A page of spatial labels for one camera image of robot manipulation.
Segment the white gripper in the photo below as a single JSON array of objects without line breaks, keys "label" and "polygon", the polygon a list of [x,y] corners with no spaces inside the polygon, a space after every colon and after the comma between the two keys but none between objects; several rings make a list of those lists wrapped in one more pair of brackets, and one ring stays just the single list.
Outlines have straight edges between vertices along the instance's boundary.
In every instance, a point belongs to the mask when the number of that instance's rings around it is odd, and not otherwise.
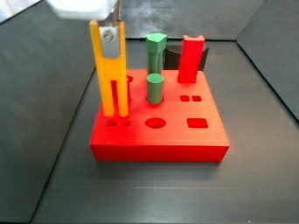
[{"label": "white gripper", "polygon": [[45,0],[60,18],[98,19],[103,54],[116,59],[120,54],[119,25],[114,18],[107,18],[115,10],[119,0]]}]

